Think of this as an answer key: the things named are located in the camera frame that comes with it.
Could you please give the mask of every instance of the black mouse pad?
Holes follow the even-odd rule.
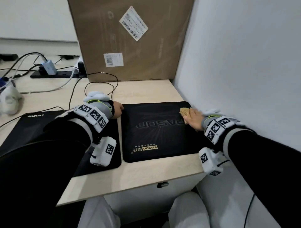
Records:
[[[5,141],[0,147],[0,156],[13,148],[20,147],[33,138],[37,137],[43,132],[43,128],[52,121],[56,116],[62,114],[63,111],[49,111],[49,112],[38,112],[33,114],[28,113],[20,118],[13,130],[7,136]],[[82,176],[86,174],[96,173],[100,171],[105,171],[109,169],[117,168],[121,165],[121,153],[120,153],[120,143],[118,136],[118,126],[117,120],[110,120],[101,134],[105,136],[110,136],[116,140],[117,145],[115,147],[110,164],[107,167],[101,167],[97,165],[92,165],[90,163],[90,157],[94,150],[91,147],[88,152],[86,152],[79,163],[77,170],[74,173],[74,177]]]
[[[198,153],[210,145],[203,132],[186,125],[180,108],[186,101],[124,104],[121,115],[123,160],[150,159]]]

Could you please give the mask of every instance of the light wood tabletop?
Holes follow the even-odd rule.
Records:
[[[62,85],[67,79],[31,79],[24,76],[16,80],[17,89],[36,91],[52,89]],[[72,79],[63,88],[46,93],[25,94],[22,109],[13,116],[0,116],[0,125],[28,112],[36,112],[54,106],[68,108],[72,89],[78,79]],[[80,104],[85,97],[84,88],[88,83],[83,78],[76,86],[71,101],[71,107]],[[89,91],[109,93],[112,87],[104,83],[92,83]],[[113,93],[113,100],[124,103],[152,103],[183,101],[169,80],[128,81],[119,82]],[[11,132],[17,120],[0,128],[0,145]],[[121,120],[118,119],[119,141],[121,141]],[[62,194],[58,205],[84,200],[98,195],[106,195],[127,189],[137,188],[158,182],[203,172],[198,154],[153,159],[141,162],[127,163],[122,160],[120,167],[103,172],[74,177],[70,180]]]

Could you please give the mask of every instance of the sponge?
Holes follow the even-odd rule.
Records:
[[[180,108],[180,114],[181,114],[181,116],[189,116],[190,117],[189,108]]]

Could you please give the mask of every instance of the white pants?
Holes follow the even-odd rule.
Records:
[[[209,216],[202,199],[194,192],[178,196],[163,228],[210,228]],[[120,219],[103,196],[88,199],[78,228],[120,228]]]

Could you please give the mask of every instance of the barcode sticker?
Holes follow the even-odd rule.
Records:
[[[122,53],[107,53],[104,54],[104,61],[107,67],[112,66],[123,66],[123,56]]]
[[[148,27],[132,6],[127,10],[119,22],[135,39],[135,41],[138,41],[148,30]]]

